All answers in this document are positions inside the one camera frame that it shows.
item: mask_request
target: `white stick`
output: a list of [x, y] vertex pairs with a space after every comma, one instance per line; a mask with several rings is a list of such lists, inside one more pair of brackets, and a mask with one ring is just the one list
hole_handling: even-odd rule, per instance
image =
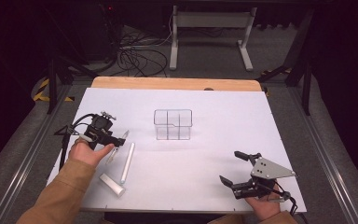
[[129, 172], [131, 158], [134, 149], [135, 149], [135, 143], [131, 143], [129, 156], [127, 157], [126, 165], [124, 166], [124, 170], [123, 170], [123, 175], [121, 176], [121, 185], [123, 185], [126, 182], [127, 173]]
[[112, 153], [110, 154], [109, 158], [106, 160], [105, 165], [108, 164], [108, 163], [110, 163], [110, 162], [113, 160], [113, 158], [115, 157], [117, 151], [118, 151], [118, 147], [114, 147], [114, 148], [112, 149]]
[[102, 174], [100, 176], [100, 179], [107, 185], [109, 188], [118, 196], [121, 197], [123, 195], [124, 191], [126, 191], [124, 188], [122, 188], [120, 185], [118, 185], [113, 179], [111, 179], [108, 175]]

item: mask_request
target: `person's arm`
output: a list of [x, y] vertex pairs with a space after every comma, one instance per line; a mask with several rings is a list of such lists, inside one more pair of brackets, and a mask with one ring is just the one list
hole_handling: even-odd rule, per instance
[[72, 223], [79, 211], [95, 168], [113, 145], [93, 151], [87, 141], [77, 139], [68, 161], [36, 201], [17, 221], [27, 223]]
[[261, 221], [260, 224], [297, 224], [293, 217], [287, 212], [281, 212], [279, 203], [269, 202], [268, 199], [278, 199], [279, 195], [271, 192], [270, 195], [260, 199], [245, 198], [245, 201], [252, 206], [255, 215]]

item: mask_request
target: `yellow tape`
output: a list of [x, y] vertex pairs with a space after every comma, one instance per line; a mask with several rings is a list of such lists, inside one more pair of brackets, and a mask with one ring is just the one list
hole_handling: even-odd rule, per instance
[[[272, 72], [272, 70], [266, 70], [266, 71], [261, 72], [260, 75], [261, 75], [261, 76], [265, 76], [266, 74], [268, 74], [268, 73], [270, 73], [270, 72]], [[288, 69], [284, 70], [283, 72], [281, 72], [281, 74], [289, 75], [290, 72], [292, 72], [292, 68], [288, 68]]]
[[[43, 80], [42, 84], [40, 84], [40, 87], [37, 90], [36, 95], [34, 96], [34, 101], [50, 101], [49, 97], [43, 96], [43, 91], [45, 90], [47, 85], [48, 85], [48, 78], [45, 77], [45, 80]], [[64, 101], [72, 102], [74, 100], [75, 100], [75, 96], [67, 96], [65, 97]]]

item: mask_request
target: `white rod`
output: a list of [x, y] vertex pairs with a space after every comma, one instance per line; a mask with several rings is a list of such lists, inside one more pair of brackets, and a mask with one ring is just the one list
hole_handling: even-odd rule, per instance
[[107, 185], [109, 188], [118, 196], [121, 197], [123, 193], [126, 191], [120, 185], [118, 185], [113, 179], [111, 179], [108, 175], [102, 174], [100, 179]]
[[130, 163], [131, 163], [132, 154], [133, 154], [134, 149], [135, 149], [135, 143], [131, 143], [129, 156], [127, 157], [126, 165], [124, 166], [123, 175], [121, 176], [121, 182], [120, 182], [121, 185], [123, 185], [126, 182], [127, 173], [129, 172], [129, 169], [130, 169]]

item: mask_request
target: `human hand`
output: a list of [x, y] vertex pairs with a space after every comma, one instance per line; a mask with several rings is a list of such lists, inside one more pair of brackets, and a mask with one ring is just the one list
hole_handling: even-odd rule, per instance
[[252, 206], [255, 211], [255, 215], [260, 219], [260, 221], [264, 221], [273, 217], [281, 212], [280, 204], [269, 202], [271, 199], [279, 199], [280, 196], [274, 192], [271, 192], [270, 195], [266, 195], [259, 199], [251, 197], [245, 198], [245, 201]]
[[78, 138], [72, 145], [68, 158], [83, 161], [93, 167], [97, 167], [101, 159], [106, 156], [114, 146], [113, 144], [109, 144], [101, 150], [94, 151], [89, 147], [88, 141], [83, 138]]

